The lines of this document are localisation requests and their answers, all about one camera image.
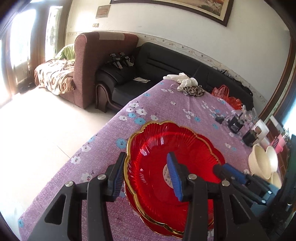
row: black leather sofa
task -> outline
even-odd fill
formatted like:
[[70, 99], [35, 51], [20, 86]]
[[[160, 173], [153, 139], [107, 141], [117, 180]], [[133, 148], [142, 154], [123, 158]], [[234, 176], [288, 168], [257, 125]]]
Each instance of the black leather sofa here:
[[[144, 43], [133, 52], [134, 66], [118, 69], [105, 64], [96, 72], [96, 106], [106, 112], [108, 107], [121, 109], [129, 101], [159, 83], [163, 76], [184, 72], [194, 77], [203, 89], [212, 92], [214, 87], [226, 85], [229, 96], [239, 98], [248, 110], [253, 108], [253, 97], [242, 87], [204, 63], [165, 47]], [[135, 77], [150, 80], [134, 81]]]

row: red plastic bag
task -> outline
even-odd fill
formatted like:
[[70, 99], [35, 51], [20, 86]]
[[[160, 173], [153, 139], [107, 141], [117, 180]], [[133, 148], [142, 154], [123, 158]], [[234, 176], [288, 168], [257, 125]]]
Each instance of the red plastic bag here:
[[222, 85], [219, 89], [216, 87], [212, 91], [212, 95], [225, 100], [228, 104], [231, 105], [232, 108], [235, 110], [242, 109], [242, 102], [240, 99], [235, 97], [228, 97], [229, 95], [229, 88], [226, 85]]

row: white cloth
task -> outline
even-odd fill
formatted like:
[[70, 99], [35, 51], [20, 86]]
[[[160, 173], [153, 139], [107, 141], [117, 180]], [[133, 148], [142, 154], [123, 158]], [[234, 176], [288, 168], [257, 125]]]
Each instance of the white cloth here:
[[177, 87], [178, 91], [183, 91], [184, 87], [189, 86], [198, 86], [197, 80], [193, 77], [189, 78], [186, 74], [180, 73], [177, 74], [168, 74], [167, 76], [163, 77], [164, 80], [173, 80], [180, 84], [180, 86]]

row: patterned blanket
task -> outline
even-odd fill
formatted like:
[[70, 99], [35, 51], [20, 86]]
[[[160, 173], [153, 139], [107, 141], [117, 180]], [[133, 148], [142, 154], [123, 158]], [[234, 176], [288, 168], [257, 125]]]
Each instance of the patterned blanket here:
[[35, 84], [46, 87], [55, 95], [65, 94], [75, 88], [73, 72], [74, 62], [52, 59], [37, 66]]
[[[146, 93], [129, 102], [98, 133], [85, 143], [47, 183], [31, 206], [20, 217], [23, 241], [28, 239], [36, 222], [66, 181], [82, 183], [105, 172], [116, 162], [127, 146], [128, 138], [148, 121], [173, 121], [207, 137], [224, 156], [225, 161], [241, 171], [248, 171], [248, 156], [252, 149], [234, 135], [227, 126], [218, 124], [215, 113], [227, 116], [232, 107], [224, 100], [206, 93], [201, 97], [185, 96], [172, 89], [172, 80], [163, 80]], [[107, 203], [114, 241], [172, 241], [151, 231], [129, 205], [124, 189], [114, 203]], [[213, 231], [208, 233], [213, 239]], [[82, 211], [82, 240], [87, 240], [86, 204]]]

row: sunlight on floor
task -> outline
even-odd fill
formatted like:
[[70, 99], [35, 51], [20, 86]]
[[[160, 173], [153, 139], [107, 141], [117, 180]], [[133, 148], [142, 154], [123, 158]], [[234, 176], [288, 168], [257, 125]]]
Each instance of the sunlight on floor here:
[[46, 183], [114, 115], [83, 110], [38, 87], [0, 109], [0, 211], [15, 233]]

